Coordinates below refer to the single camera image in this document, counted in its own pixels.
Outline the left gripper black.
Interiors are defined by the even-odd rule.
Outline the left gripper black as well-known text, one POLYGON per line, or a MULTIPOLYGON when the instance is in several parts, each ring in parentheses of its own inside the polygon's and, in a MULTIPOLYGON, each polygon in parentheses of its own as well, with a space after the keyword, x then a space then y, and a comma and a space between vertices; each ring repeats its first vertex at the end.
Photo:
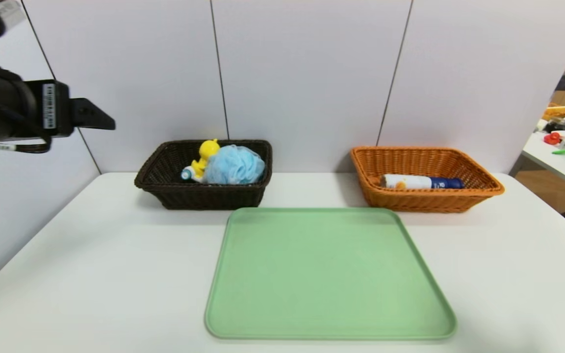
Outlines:
POLYGON ((0 69, 0 142, 39 139, 40 133, 69 136, 73 127, 116 130, 116 121, 86 98, 69 100, 68 89, 55 80, 24 81, 0 69))

